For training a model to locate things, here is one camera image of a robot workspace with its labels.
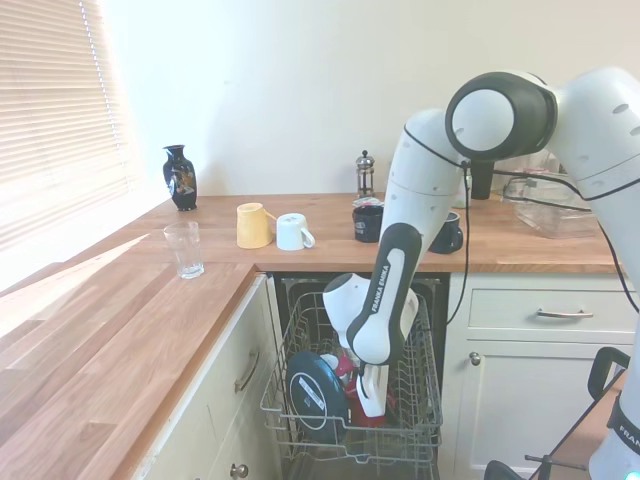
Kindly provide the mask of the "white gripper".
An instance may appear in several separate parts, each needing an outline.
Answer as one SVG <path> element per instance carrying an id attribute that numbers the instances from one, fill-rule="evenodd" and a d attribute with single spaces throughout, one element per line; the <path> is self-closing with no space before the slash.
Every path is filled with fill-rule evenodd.
<path id="1" fill-rule="evenodd" d="M 356 376 L 356 390 L 368 418 L 386 414 L 389 366 L 363 364 Z"/>

